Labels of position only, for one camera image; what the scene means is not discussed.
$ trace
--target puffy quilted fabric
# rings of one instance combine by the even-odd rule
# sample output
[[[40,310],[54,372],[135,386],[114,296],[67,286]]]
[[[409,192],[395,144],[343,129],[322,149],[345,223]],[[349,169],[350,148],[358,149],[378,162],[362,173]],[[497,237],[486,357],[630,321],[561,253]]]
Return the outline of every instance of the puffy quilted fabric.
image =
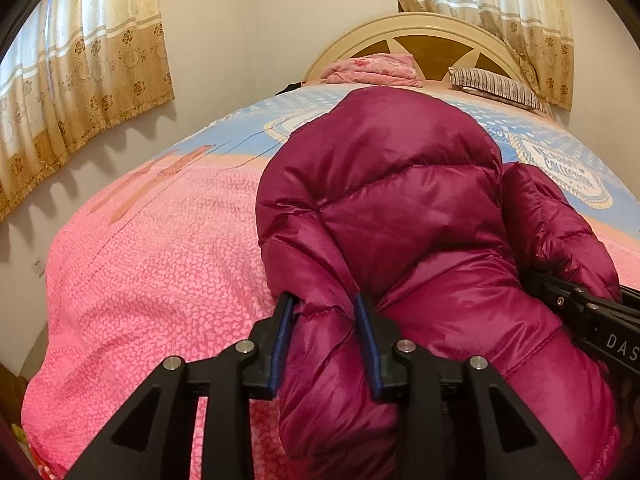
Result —
[[[361,290],[434,354],[487,357],[582,478],[608,474],[618,444],[609,387],[518,272],[548,269],[617,298],[616,271],[556,185],[536,168],[503,167],[471,117],[417,92],[353,91],[291,136],[256,208],[270,289],[301,298],[280,393],[292,478],[392,475],[396,409],[365,382],[352,305]]]

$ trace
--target striped pillow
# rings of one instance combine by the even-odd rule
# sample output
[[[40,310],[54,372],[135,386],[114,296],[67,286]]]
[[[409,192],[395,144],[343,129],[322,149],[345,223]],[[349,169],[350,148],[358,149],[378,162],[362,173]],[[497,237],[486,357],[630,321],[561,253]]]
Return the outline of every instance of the striped pillow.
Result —
[[[542,103],[533,92],[521,82],[482,70],[481,68],[449,68],[449,82],[458,90],[480,95],[489,99],[546,113]]]

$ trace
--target white wall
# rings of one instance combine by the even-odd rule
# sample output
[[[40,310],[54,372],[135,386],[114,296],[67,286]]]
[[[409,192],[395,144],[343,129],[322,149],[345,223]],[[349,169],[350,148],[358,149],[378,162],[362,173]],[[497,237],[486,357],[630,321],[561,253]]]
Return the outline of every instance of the white wall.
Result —
[[[94,193],[215,118],[255,101],[244,0],[161,0],[175,101],[96,137],[0,223],[0,362],[17,373],[46,322],[55,233]]]
[[[335,40],[398,12],[397,0],[249,0],[258,97],[300,81]]]
[[[574,105],[568,130],[640,198],[640,50],[606,0],[569,0]]]

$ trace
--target bed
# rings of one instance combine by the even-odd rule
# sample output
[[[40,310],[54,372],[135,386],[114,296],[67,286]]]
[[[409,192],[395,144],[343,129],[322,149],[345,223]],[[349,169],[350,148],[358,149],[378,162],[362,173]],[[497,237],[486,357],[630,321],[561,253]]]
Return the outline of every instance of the bed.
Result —
[[[440,83],[450,66],[475,66],[526,84],[504,44],[455,18],[402,13],[336,41],[305,80],[329,62],[382,52],[413,54],[428,80],[403,91],[460,108],[491,135],[504,161],[535,164],[551,176],[606,245],[621,282],[640,286],[640,203],[611,170],[551,118]],[[216,355],[270,315],[254,212],[262,170],[293,131],[362,86],[303,87],[214,121],[99,192],[59,232],[47,262],[49,348],[22,413],[47,475],[68,471],[164,357]],[[277,410],[252,404],[259,479],[287,477]]]

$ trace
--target bed sheet pattern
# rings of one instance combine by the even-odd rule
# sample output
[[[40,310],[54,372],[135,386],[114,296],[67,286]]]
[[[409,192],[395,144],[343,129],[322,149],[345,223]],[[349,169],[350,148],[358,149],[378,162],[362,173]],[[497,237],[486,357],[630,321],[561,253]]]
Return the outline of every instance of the bed sheet pattern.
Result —
[[[49,348],[22,414],[30,444],[57,475],[164,357],[216,355],[270,315],[255,231],[262,170],[294,130],[363,86],[302,88],[215,121],[105,188],[60,231],[47,262]],[[505,161],[546,171],[608,237],[619,270],[628,269],[622,282],[640,286],[640,205],[593,153],[533,115],[430,93],[476,118]],[[277,404],[252,404],[258,480],[287,478],[277,420]]]

